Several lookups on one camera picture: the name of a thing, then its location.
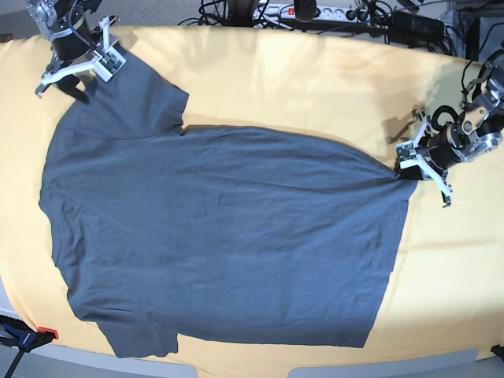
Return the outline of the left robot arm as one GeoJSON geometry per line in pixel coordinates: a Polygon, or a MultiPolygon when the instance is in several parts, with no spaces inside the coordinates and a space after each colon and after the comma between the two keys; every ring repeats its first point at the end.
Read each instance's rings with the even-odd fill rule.
{"type": "Polygon", "coordinates": [[[415,112],[415,131],[396,145],[395,171],[404,180],[431,180],[445,207],[453,193],[448,169],[469,163],[503,143],[503,49],[491,54],[478,76],[462,85],[460,112],[440,106],[433,114],[415,112]]]}

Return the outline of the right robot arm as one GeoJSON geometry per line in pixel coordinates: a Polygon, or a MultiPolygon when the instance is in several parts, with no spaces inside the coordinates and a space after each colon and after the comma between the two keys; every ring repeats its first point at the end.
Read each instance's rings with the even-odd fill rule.
{"type": "Polygon", "coordinates": [[[87,104],[89,98],[77,88],[79,74],[92,71],[108,82],[126,59],[116,49],[118,38],[110,34],[117,17],[103,17],[91,28],[87,14],[98,10],[100,1],[28,1],[27,11],[40,35],[50,42],[50,63],[41,76],[35,94],[41,96],[50,86],[87,104]]]}

